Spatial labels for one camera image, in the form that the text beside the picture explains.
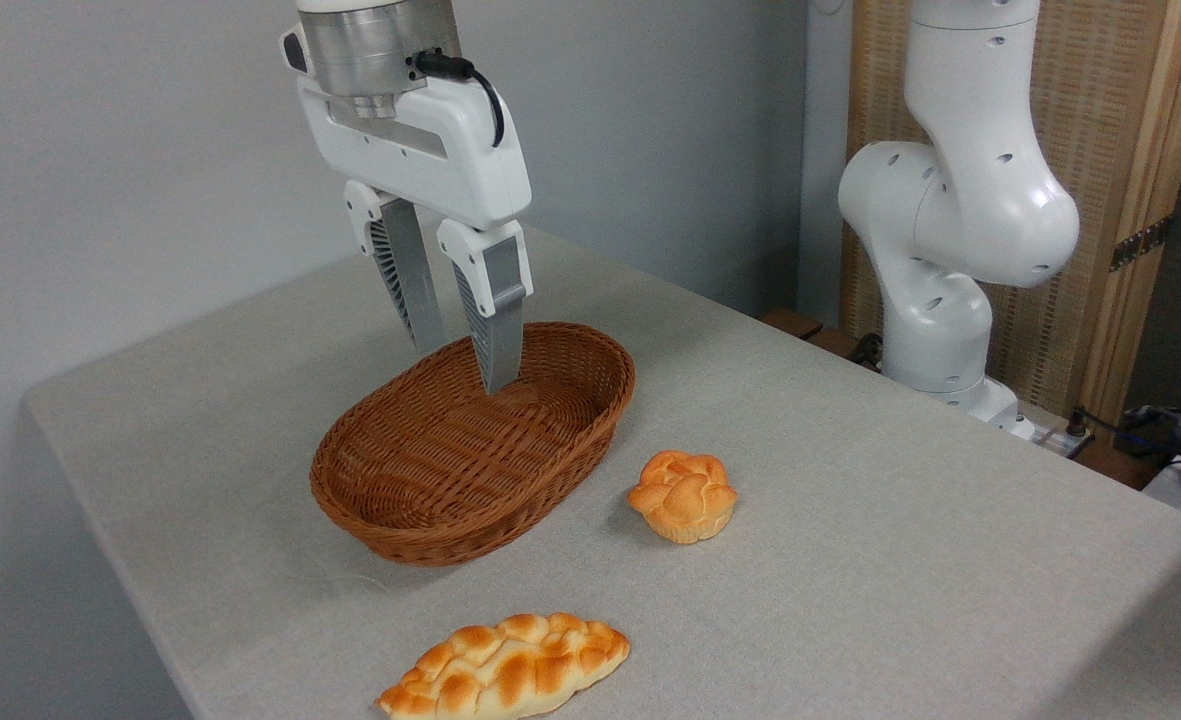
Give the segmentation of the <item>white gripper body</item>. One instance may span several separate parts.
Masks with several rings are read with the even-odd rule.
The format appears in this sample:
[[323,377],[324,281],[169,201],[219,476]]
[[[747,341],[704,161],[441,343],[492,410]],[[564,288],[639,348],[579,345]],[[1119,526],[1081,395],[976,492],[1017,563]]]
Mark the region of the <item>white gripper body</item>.
[[296,78],[308,127],[329,168],[477,231],[514,220],[531,186],[513,126],[495,146],[489,97],[477,85],[428,79],[394,96],[394,118],[363,118],[347,97]]

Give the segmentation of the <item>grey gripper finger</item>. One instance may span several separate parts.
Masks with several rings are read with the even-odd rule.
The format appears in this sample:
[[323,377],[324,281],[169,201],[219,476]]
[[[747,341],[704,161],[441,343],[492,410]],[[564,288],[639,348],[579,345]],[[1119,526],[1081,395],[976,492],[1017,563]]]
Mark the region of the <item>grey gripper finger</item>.
[[488,395],[516,381],[523,347],[522,306],[531,295],[531,270],[518,222],[476,231],[443,220],[436,231],[452,260],[468,328]]
[[376,260],[407,336],[420,354],[446,342],[424,234],[412,202],[350,179],[344,199],[363,255]]

